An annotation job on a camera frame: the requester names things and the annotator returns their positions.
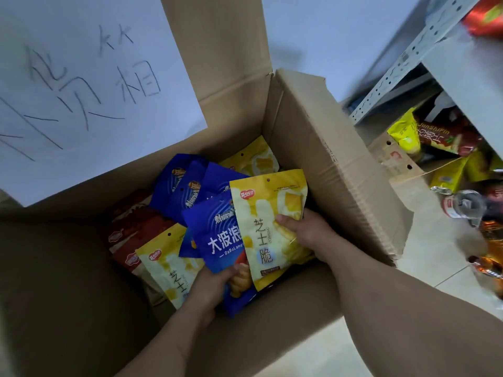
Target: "cardboard box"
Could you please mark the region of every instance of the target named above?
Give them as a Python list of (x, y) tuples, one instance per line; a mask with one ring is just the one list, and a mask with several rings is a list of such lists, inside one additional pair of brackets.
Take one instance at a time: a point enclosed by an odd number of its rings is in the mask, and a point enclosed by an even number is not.
[(431, 173), (455, 159), (443, 159), (419, 166), (388, 134), (387, 130), (410, 108), (420, 106), (442, 89), (437, 85), (425, 87), (411, 98), (403, 99), (392, 111), (374, 113), (356, 125), (356, 130), (368, 145), (374, 158), (382, 165), (390, 183), (398, 183)]
[[(309, 195), (340, 233), (387, 264), (403, 251), (412, 213), (324, 78), (272, 74), (261, 0), (162, 3), (208, 129), (0, 212), (3, 343), (17, 375), (112, 375), (154, 336), (159, 323), (141, 287), (109, 259), (93, 217), (149, 186), (178, 152), (220, 161), (262, 134), (285, 169), (304, 170)], [(172, 312), (166, 303), (155, 315), (163, 322)], [(236, 318), (217, 315), (188, 375), (252, 376), (341, 315), (336, 281), (315, 261)]]

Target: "forearm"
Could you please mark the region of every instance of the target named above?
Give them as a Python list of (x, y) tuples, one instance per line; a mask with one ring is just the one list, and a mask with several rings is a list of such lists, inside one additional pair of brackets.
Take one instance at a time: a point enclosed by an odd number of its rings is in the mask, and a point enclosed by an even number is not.
[(494, 375), (503, 323), (349, 242), (319, 244), (340, 291), (343, 313), (362, 359), (375, 376)]
[(204, 320), (187, 300), (164, 325), (157, 336), (117, 377), (184, 376), (191, 349)]

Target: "person's left arm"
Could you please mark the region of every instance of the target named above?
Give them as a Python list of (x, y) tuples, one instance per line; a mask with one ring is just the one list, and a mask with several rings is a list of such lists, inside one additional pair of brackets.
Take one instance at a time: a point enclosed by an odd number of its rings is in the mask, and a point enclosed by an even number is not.
[(206, 266), (197, 274), (187, 300), (157, 336), (116, 377), (175, 377), (185, 375), (187, 361), (199, 334), (215, 317), (225, 283), (239, 265), (213, 274)]

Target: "tile grout line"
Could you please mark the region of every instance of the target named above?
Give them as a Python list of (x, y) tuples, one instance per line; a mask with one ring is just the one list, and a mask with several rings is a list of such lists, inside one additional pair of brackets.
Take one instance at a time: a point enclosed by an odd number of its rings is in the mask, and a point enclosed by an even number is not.
[(445, 280), (441, 281), (439, 284), (437, 284), (437, 285), (435, 286), (435, 288), (437, 288), (437, 287), (438, 287), (439, 285), (441, 285), (443, 282), (445, 282), (445, 281), (449, 280), (450, 278), (452, 278), (454, 275), (459, 274), (460, 272), (462, 272), (462, 271), (463, 271), (465, 268), (467, 268), (467, 267), (469, 267), (469, 265), (464, 266), (461, 270), (459, 270), (459, 271), (455, 272), (455, 273), (454, 273), (454, 274), (452, 274), (449, 278), (447, 278), (447, 279), (445, 279)]

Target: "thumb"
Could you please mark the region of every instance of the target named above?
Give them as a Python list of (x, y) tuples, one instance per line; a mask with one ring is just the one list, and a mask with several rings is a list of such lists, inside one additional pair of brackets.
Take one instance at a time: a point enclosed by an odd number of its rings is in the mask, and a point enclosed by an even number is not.
[(235, 276), (239, 270), (241, 270), (241, 266), (239, 264), (233, 264), (232, 266), (226, 268), (225, 270), (218, 273), (218, 278), (224, 284), (233, 276)]
[(300, 222), (294, 220), (292, 217), (287, 215), (278, 214), (276, 215), (276, 221), (287, 229), (292, 231), (297, 231), (300, 228)]

